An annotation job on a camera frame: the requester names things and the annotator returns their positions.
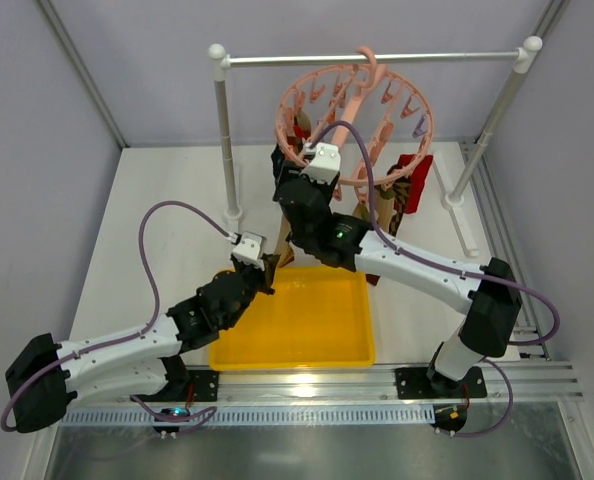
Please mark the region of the navy blue sock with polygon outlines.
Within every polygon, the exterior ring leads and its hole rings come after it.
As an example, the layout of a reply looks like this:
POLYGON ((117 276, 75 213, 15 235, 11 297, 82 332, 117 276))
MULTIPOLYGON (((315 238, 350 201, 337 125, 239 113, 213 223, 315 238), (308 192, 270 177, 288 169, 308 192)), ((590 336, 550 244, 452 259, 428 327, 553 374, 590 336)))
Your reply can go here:
POLYGON ((275 145, 270 158, 274 185, 278 187, 279 185, 285 183, 290 177, 290 163, 287 161, 286 156, 279 144, 275 145))

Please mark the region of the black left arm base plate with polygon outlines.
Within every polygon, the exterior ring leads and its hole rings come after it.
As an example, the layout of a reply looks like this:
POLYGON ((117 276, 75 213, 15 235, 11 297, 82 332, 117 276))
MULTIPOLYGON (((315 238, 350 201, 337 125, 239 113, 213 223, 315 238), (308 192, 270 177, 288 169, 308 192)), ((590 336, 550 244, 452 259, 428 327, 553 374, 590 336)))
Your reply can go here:
POLYGON ((212 403, 218 398, 220 373, 214 370, 189 370, 176 400, 184 403, 212 403))

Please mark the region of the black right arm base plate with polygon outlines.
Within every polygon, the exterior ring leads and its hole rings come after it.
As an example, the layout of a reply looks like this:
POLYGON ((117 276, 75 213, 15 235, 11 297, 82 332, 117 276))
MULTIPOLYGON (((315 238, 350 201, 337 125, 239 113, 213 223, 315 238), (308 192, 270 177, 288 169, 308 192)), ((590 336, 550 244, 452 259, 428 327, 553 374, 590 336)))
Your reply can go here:
POLYGON ((401 367, 394 370, 397 396, 400 400, 460 399, 487 397, 482 370, 474 366, 459 381, 448 379, 427 366, 401 367))

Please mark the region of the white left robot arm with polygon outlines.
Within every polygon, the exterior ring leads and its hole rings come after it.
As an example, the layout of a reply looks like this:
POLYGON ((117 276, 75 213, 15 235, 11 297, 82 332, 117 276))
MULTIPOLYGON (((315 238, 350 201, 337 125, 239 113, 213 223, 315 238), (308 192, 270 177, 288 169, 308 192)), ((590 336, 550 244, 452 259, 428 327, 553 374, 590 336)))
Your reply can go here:
POLYGON ((155 313, 142 327, 83 341, 57 342, 49 333, 32 338, 5 372, 10 400, 1 428, 32 433, 87 403, 180 395, 190 381, 182 354, 218 340, 258 294, 274 292, 278 256, 232 262, 232 269, 215 274, 194 296, 155 313))

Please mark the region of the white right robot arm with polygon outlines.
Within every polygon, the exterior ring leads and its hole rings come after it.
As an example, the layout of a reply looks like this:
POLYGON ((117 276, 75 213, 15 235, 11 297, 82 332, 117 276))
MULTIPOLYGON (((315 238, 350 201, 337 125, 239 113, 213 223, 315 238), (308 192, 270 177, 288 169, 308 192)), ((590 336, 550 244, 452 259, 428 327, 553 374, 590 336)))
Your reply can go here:
POLYGON ((468 278, 456 262, 394 237, 381 238, 369 222, 333 212, 332 190, 292 163, 282 167, 273 199, 289 224, 288 241, 326 266, 396 281, 464 314, 426 371, 438 396, 456 394, 469 370, 483 358, 505 355, 522 306, 505 261, 493 258, 479 270, 484 279, 468 278))

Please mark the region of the pink round clip hanger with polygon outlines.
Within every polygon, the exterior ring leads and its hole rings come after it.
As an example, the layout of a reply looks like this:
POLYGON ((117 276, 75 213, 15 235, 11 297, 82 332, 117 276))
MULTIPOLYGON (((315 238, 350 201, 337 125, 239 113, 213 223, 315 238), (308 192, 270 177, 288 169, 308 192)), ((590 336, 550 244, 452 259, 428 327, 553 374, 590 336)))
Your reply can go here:
POLYGON ((275 113, 275 138, 286 159, 303 166, 304 153, 287 143, 293 116, 304 110, 311 121, 309 143, 335 121, 358 129, 373 169, 374 183, 389 187, 410 176, 428 155, 434 118, 424 94, 400 73, 379 62, 367 47, 361 63, 326 65, 298 78, 283 94, 275 113))

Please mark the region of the beige striped sock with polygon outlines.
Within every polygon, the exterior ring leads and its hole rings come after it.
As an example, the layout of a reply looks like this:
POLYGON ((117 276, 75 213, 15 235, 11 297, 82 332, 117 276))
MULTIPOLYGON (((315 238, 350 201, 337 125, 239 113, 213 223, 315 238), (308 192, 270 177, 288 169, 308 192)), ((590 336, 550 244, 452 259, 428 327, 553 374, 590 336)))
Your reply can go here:
POLYGON ((365 274, 369 285, 376 286, 383 275, 392 270, 397 255, 388 236, 394 206, 392 190, 384 185, 375 185, 372 195, 373 201, 367 199, 362 206, 363 219, 370 221, 371 228, 360 241, 355 266, 357 271, 365 274))
POLYGON ((291 227, 285 216, 281 217, 278 238, 274 254, 279 256, 278 268, 283 268, 292 263, 295 259, 294 251, 289 243, 291 227))

